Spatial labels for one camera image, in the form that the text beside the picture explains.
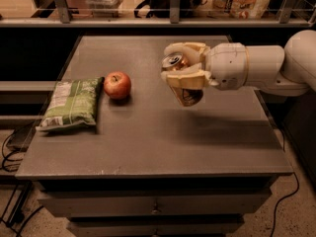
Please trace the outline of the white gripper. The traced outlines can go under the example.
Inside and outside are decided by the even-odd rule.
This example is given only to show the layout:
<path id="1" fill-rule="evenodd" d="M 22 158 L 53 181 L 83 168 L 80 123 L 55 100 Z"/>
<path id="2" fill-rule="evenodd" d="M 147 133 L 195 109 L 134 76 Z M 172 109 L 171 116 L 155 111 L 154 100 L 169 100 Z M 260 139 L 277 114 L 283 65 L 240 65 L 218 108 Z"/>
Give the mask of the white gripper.
<path id="1" fill-rule="evenodd" d="M 237 90 L 246 81 L 246 46 L 241 43 L 221 43 L 210 49 L 202 42 L 175 42 L 164 49 L 165 55 L 175 52 L 182 53 L 194 65 L 163 71 L 161 78 L 170 87 L 202 90 L 210 85 L 218 90 Z M 199 63 L 204 60 L 206 70 Z"/>

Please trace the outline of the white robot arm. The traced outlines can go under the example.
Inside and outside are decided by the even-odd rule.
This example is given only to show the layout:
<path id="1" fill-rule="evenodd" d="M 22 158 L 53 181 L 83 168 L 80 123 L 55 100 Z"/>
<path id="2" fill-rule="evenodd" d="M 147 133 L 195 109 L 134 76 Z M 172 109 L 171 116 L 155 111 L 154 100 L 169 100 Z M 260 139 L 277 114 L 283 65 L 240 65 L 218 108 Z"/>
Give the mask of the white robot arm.
<path id="1" fill-rule="evenodd" d="M 221 91 L 255 87 L 279 96 L 316 90 L 316 32 L 294 34 L 285 46 L 175 42 L 164 49 L 161 78 L 172 88 Z"/>

